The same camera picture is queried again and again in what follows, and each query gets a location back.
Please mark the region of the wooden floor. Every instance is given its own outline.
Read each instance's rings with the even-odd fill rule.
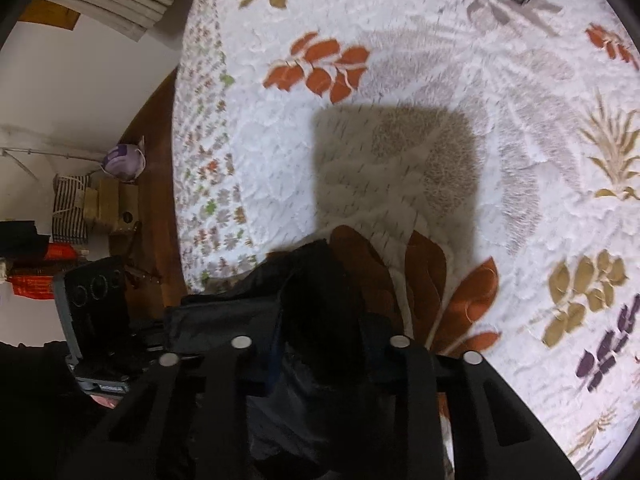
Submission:
[[[138,178],[142,236],[134,247],[133,259],[141,269],[161,276],[161,285],[144,283],[138,290],[128,291],[133,317],[162,317],[164,307],[178,305],[186,294],[178,252],[172,174],[175,75],[174,70],[167,76],[121,138],[121,142],[131,144],[145,139],[146,168]],[[122,243],[123,240],[114,240],[112,246]]]

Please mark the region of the silver screw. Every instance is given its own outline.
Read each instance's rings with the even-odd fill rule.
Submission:
[[[389,342],[393,348],[407,348],[411,344],[411,340],[405,335],[395,335]]]
[[[482,356],[478,352],[465,352],[462,358],[470,365],[479,365],[482,362]]]
[[[239,335],[238,337],[235,337],[231,340],[231,346],[233,348],[237,348],[238,350],[241,350],[242,348],[249,348],[249,346],[251,346],[251,343],[251,338],[245,335]]]
[[[180,362],[180,356],[172,352],[167,352],[166,354],[162,354],[159,359],[159,363],[161,366],[174,366],[174,365],[177,365],[179,362]]]

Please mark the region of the black cloth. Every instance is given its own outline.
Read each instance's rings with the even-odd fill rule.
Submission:
[[[82,393],[68,348],[0,343],[0,478],[53,480],[69,452],[107,411]]]
[[[250,453],[268,479],[392,480],[393,399],[367,381],[358,318],[364,303],[325,241],[267,260],[232,290],[184,298],[167,311],[169,348],[209,349],[282,311],[280,377],[249,397]]]
[[[34,262],[41,260],[47,254],[48,248],[49,237],[38,234],[35,222],[0,222],[0,258]]]

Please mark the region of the mattress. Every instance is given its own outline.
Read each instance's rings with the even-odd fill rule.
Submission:
[[[640,415],[639,62],[605,0],[195,0],[188,287],[328,238],[367,304],[481,351],[596,478]]]

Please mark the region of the striped bag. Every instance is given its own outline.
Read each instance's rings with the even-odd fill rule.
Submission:
[[[89,175],[63,176],[53,179],[56,194],[53,203],[51,236],[54,242],[85,245],[87,228],[82,217],[84,190],[89,186]]]

